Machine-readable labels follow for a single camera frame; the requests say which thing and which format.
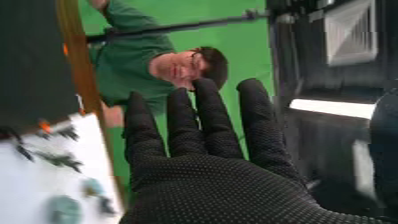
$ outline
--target finger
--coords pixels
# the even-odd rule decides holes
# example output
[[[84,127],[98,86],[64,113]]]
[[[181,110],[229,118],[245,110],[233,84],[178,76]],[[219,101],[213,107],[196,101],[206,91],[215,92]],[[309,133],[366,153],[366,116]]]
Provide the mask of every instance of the finger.
[[[261,82],[256,79],[245,80],[238,85],[238,91],[251,161],[276,174],[300,181],[284,150],[283,133],[277,128],[272,103]]]
[[[244,158],[238,137],[233,131],[228,109],[215,83],[210,79],[201,79],[194,82],[194,87],[208,153],[224,158]]]
[[[153,114],[139,93],[132,92],[124,114],[124,133],[128,163],[135,166],[148,156],[165,156],[164,141],[158,134]]]
[[[167,98],[167,129],[171,156],[206,154],[187,89],[178,89]]]

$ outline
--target man's hand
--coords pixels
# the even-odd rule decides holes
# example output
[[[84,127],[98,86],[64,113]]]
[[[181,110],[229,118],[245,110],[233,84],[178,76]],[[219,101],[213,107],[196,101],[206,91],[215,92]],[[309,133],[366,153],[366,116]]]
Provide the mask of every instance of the man's hand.
[[[123,127],[123,108],[119,106],[108,108],[105,103],[101,102],[103,106],[103,116],[105,116],[105,123],[107,127]]]
[[[105,7],[107,7],[107,5],[108,5],[108,1],[110,1],[110,0],[87,0],[87,1],[89,1],[89,3],[91,3],[92,8],[94,8],[100,12],[103,12],[103,9],[105,9]]]

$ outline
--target green wall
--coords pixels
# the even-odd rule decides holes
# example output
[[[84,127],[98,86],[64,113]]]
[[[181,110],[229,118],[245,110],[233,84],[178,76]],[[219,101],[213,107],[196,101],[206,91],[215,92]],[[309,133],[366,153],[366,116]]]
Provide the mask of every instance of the green wall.
[[[156,18],[162,25],[238,16],[244,14],[245,9],[265,8],[265,0],[124,1]],[[85,0],[80,0],[80,15],[87,34],[101,32],[107,27],[107,21]],[[236,85],[247,78],[258,78],[267,86],[270,94],[274,93],[267,21],[172,33],[171,40],[178,51],[197,46],[213,46],[228,56],[231,72],[228,84],[220,93],[228,105],[235,130],[244,140]],[[156,117],[156,121],[165,136],[165,116]],[[110,129],[108,133],[114,140],[116,175],[123,178],[123,184],[128,186],[130,170],[123,155],[124,142],[121,139],[121,128]]]

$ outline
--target air vent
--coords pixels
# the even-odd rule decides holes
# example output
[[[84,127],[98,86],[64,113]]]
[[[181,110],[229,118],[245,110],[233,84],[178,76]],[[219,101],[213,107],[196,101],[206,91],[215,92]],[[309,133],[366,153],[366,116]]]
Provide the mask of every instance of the air vent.
[[[350,65],[375,60],[377,9],[375,0],[357,0],[325,15],[327,63]]]

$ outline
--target black glove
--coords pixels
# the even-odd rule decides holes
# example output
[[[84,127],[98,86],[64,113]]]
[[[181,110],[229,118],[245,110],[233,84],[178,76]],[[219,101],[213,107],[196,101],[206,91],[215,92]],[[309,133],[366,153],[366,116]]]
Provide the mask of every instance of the black glove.
[[[126,112],[126,160],[137,200],[121,223],[382,223],[320,208],[290,163],[261,83],[238,86],[251,162],[244,160],[215,84],[199,80],[167,99],[169,151],[142,97]]]

